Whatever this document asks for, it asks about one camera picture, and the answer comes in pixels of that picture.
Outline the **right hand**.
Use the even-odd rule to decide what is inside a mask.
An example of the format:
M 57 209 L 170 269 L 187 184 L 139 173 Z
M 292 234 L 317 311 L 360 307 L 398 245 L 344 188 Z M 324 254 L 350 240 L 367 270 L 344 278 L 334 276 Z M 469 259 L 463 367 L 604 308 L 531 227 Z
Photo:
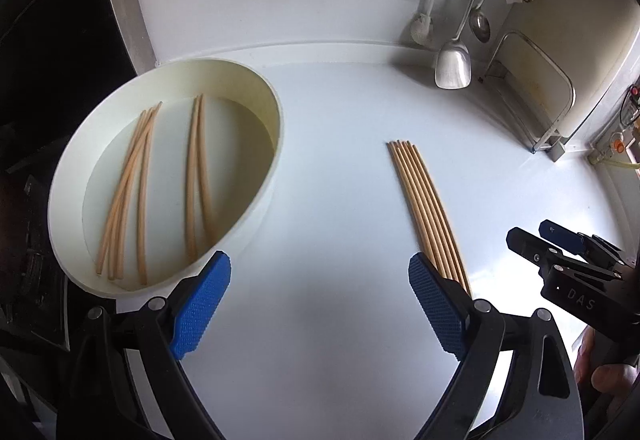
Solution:
M 601 394 L 609 394 L 612 397 L 626 397 L 631 392 L 636 381 L 639 369 L 628 364 L 602 364 L 593 363 L 592 350 L 596 332 L 591 327 L 586 327 L 582 334 L 582 341 L 574 364 L 576 382 L 589 380 L 592 387 Z

